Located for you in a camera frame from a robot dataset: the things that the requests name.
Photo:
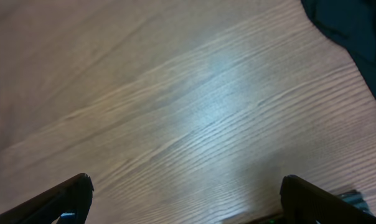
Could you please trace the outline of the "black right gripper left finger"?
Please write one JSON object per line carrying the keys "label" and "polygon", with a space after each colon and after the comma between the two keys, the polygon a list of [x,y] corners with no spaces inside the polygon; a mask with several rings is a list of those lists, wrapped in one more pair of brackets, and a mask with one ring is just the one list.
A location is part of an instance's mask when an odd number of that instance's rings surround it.
{"label": "black right gripper left finger", "polygon": [[86,173],[80,173],[0,214],[0,223],[84,224],[92,204],[93,192],[91,178]]}

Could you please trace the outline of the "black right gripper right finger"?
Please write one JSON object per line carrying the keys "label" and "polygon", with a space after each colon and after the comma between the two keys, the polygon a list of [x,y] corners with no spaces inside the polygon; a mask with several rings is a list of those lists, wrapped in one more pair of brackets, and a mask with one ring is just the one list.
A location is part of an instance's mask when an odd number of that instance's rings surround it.
{"label": "black right gripper right finger", "polygon": [[376,224],[376,217],[356,190],[333,195],[296,175],[287,175],[280,195],[287,223]]}

